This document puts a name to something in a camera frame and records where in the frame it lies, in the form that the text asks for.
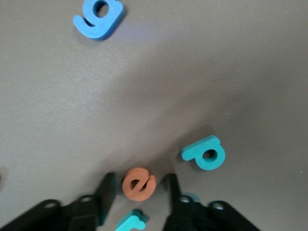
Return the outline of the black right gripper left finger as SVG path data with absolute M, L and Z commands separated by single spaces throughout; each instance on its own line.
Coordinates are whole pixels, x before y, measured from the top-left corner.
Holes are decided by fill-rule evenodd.
M 41 201 L 4 225 L 2 231 L 95 231 L 102 226 L 115 200 L 116 173 L 107 173 L 92 194 L 68 205 Z

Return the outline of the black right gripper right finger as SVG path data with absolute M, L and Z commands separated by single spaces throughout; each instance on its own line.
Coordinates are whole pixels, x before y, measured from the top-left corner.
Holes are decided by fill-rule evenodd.
M 225 201 L 213 201 L 207 206 L 183 195 L 178 177 L 174 173 L 165 176 L 170 196 L 171 212 L 164 231 L 258 231 L 238 210 Z

